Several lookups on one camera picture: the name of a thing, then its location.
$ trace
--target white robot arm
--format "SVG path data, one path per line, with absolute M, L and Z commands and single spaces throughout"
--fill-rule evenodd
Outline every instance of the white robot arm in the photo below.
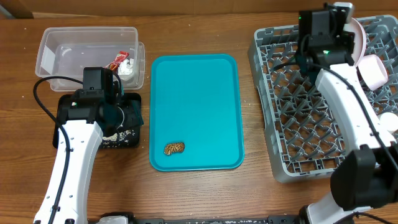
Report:
M 67 121 L 63 125 L 70 139 L 70 160 L 60 197 L 60 211 L 53 223 L 87 223 L 87 194 L 90 185 L 91 171 L 103 132 L 97 122 L 87 124 L 86 120 Z M 52 206 L 60 185 L 65 164 L 65 138 L 59 131 L 58 152 L 51 175 L 49 187 L 34 223 L 48 223 Z
M 323 11 L 300 12 L 301 50 L 295 59 L 302 72 L 312 80 L 315 77 L 315 85 L 326 98 L 341 130 L 346 156 L 332 174 L 331 192 L 301 209 L 297 220 L 300 224 L 337 223 L 353 213 L 398 199 L 395 196 L 398 185 L 393 181 L 398 172 L 398 145 L 391 130 L 381 124 L 359 84 L 351 58 L 353 35 L 343 30 L 352 13 L 353 5 L 343 2 L 326 5 Z M 334 18 L 333 28 L 319 22 L 330 18 Z

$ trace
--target gray dish rack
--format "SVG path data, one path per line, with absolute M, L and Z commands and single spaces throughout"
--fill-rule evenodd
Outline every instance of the gray dish rack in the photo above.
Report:
M 398 21 L 393 16 L 357 19 L 366 32 L 366 55 L 381 58 L 389 81 L 363 90 L 377 114 L 398 114 Z M 264 135 L 272 173 L 279 182 L 329 177 L 344 160 L 344 142 L 324 97 L 298 66 L 270 72 L 287 62 L 297 49 L 299 27 L 259 29 L 248 56 L 253 82 L 261 99 Z

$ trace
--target black base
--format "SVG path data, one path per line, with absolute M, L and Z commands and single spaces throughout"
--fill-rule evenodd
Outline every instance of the black base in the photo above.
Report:
M 297 215 L 273 215 L 268 218 L 212 218 L 207 219 L 191 219 L 191 220 L 163 220 L 162 218 L 140 218 L 131 220 L 134 217 L 131 213 L 107 213 L 102 217 L 111 215 L 129 215 L 129 224 L 300 224 L 295 223 Z
M 70 97 L 71 94 L 66 94 L 59 99 L 57 119 L 60 105 L 62 105 L 65 99 Z M 140 127 L 142 125 L 141 96 L 138 93 L 125 93 L 122 97 L 121 108 L 125 113 L 129 113 L 130 120 L 128 124 L 124 125 L 125 128 L 118 133 L 116 139 L 103 140 L 99 148 L 134 147 L 138 145 Z M 54 127 L 52 145 L 54 148 L 58 148 L 58 128 L 56 126 Z

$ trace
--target black mount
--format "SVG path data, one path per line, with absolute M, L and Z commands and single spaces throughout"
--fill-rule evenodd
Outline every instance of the black mount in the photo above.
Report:
M 141 116 L 141 97 L 137 93 L 119 96 L 122 91 L 119 83 L 113 81 L 113 75 L 112 70 L 107 68 L 85 68 L 83 88 L 59 99 L 57 119 L 62 124 L 76 119 L 85 119 L 87 123 L 96 121 L 104 137 L 129 131 L 134 134 L 126 134 L 128 137 L 124 138 L 123 143 L 107 142 L 108 146 L 135 146 L 139 142 L 140 126 L 144 123 Z M 58 147 L 57 127 L 54 130 L 53 146 Z
M 300 224 L 295 223 L 296 215 L 274 215 L 267 218 L 211 218 L 191 220 L 164 220 L 163 218 L 134 218 L 132 213 L 107 213 L 101 217 L 120 215 L 128 217 L 129 224 Z
M 307 64 L 316 63 L 329 67 L 333 64 L 354 64 L 352 32 L 344 31 L 350 8 L 325 4 L 323 9 L 300 11 L 298 20 L 298 49 L 295 59 L 303 75 L 315 83 L 319 68 Z
M 388 151 L 398 161 L 398 144 L 392 143 Z M 337 205 L 346 211 L 363 206 L 380 208 L 398 202 L 398 171 L 384 149 L 361 146 L 331 175 L 330 189 Z

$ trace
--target black cable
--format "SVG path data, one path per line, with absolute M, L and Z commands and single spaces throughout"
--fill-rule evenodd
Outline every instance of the black cable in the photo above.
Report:
M 63 128 L 62 124 L 56 119 L 56 117 L 43 105 L 43 103 L 39 100 L 39 97 L 37 96 L 37 87 L 39 86 L 40 83 L 46 81 L 46 80 L 50 80 L 50 79 L 64 79 L 64 80 L 69 80 L 69 81 L 73 81 L 73 82 L 77 82 L 80 84 L 83 84 L 83 82 L 76 80 L 74 78 L 69 78 L 69 77 L 61 77 L 61 76 L 52 76 L 52 77 L 46 77 L 46 78 L 42 78 L 39 81 L 36 82 L 36 84 L 33 86 L 33 96 L 37 102 L 37 104 L 44 110 L 45 113 L 47 113 L 47 115 L 55 122 L 55 125 L 60 128 L 63 137 L 65 138 L 65 144 L 67 145 L 66 147 L 66 156 L 65 156 L 65 165 L 63 166 L 63 171 L 62 171 L 62 176 L 61 176 L 61 181 L 60 181 L 60 185 L 58 187 L 58 191 L 57 191 L 57 196 L 55 197 L 55 201 L 54 201 L 54 205 L 52 207 L 52 211 L 51 211 L 51 216 L 49 219 L 49 224 L 52 224 L 55 218 L 55 214 L 58 211 L 58 205 L 60 203 L 60 199 L 61 199 L 61 194 L 62 194 L 62 189 L 63 189 L 63 185 L 65 183 L 65 179 L 67 178 L 67 172 L 68 172 L 68 166 L 69 166 L 69 158 L 70 158 L 70 143 L 69 143 L 69 138 L 68 138 L 68 134 L 65 131 L 65 128 Z
M 293 60 L 295 60 L 294 55 L 291 58 L 289 58 L 286 63 L 293 62 Z
M 307 34 L 303 37 L 300 43 L 300 54 L 301 56 L 304 57 L 304 45 L 305 45 L 305 39 L 310 38 L 311 34 Z
M 353 217 L 359 218 L 360 215 L 365 216 L 365 217 L 369 217 L 369 218 L 373 218 L 374 220 L 377 220 L 377 221 L 379 221 L 379 222 L 381 222 L 381 223 L 392 224 L 392 222 L 389 222 L 389 221 L 387 221 L 387 220 L 385 220 L 385 219 L 383 219 L 383 218 L 379 218 L 379 217 L 377 217 L 377 216 L 375 216 L 375 215 L 371 215 L 371 214 L 364 213 L 364 212 L 354 212 L 354 213 L 349 214 L 349 215 L 347 215 L 346 217 L 344 217 L 344 218 L 338 220 L 338 221 L 335 222 L 334 224 L 343 223 L 344 221 L 348 221 L 348 220 L 352 219 Z
M 272 69 L 273 69 L 273 71 L 276 71 L 276 70 L 279 70 L 279 69 L 281 69 L 281 68 L 283 68 L 285 66 L 296 65 L 296 64 L 297 64 L 297 62 L 286 62 L 286 63 L 282 63 L 282 64 L 279 64 L 279 65 L 275 65 L 275 67 L 272 68 Z
M 118 98 L 116 99 L 116 104 L 120 103 L 121 98 L 122 98 L 122 81 L 120 80 L 120 77 L 118 74 L 113 73 L 113 75 L 118 79 L 119 82 L 119 94 L 118 94 Z

